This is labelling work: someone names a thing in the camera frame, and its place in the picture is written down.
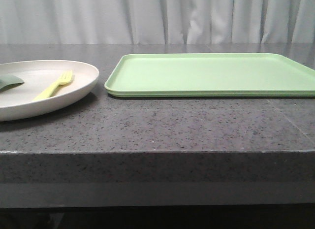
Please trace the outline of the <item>green plastic spoon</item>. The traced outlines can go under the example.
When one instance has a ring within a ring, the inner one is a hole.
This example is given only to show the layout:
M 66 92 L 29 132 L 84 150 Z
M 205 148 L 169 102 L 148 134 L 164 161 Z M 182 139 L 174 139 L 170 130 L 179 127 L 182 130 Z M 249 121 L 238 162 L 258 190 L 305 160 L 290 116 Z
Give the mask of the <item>green plastic spoon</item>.
M 22 84 L 24 84 L 24 80 L 15 75 L 5 74 L 0 76 L 1 92 Z

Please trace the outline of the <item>yellow plastic fork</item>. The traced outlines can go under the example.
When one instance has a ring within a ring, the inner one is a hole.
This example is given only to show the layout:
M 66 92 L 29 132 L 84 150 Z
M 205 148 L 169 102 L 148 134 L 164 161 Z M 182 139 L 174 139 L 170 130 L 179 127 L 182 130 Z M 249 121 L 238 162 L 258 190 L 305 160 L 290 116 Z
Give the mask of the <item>yellow plastic fork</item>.
M 56 81 L 51 83 L 44 91 L 42 91 L 39 95 L 37 95 L 32 101 L 39 101 L 46 98 L 50 98 L 59 87 L 69 85 L 72 82 L 72 80 L 73 80 L 72 70 L 63 72 Z

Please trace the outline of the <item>white curtain backdrop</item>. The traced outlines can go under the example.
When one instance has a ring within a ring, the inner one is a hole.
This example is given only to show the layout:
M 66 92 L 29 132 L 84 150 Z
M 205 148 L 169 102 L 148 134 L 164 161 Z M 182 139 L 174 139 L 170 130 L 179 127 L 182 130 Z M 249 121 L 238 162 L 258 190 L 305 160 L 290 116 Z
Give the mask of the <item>white curtain backdrop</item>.
M 6 45 L 314 40 L 315 0 L 0 0 Z

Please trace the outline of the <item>light green serving tray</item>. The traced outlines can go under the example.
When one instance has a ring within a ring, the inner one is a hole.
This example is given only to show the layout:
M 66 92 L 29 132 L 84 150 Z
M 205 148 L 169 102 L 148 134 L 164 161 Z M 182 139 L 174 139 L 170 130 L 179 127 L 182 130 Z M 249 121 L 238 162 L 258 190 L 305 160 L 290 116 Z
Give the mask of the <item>light green serving tray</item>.
M 128 54 L 104 84 L 116 97 L 313 97 L 315 71 L 274 53 Z

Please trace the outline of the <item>cream round plate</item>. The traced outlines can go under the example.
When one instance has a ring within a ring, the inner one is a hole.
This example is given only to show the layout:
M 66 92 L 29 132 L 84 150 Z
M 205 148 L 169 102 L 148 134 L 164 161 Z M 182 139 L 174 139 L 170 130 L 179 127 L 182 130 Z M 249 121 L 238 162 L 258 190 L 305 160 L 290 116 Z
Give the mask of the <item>cream round plate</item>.
M 71 70 L 72 82 L 59 87 L 47 99 L 34 101 L 60 75 Z M 87 63 L 66 60 L 37 60 L 1 64 L 1 75 L 15 75 L 24 83 L 0 93 L 0 119 L 12 121 L 50 113 L 85 97 L 96 85 L 99 71 Z

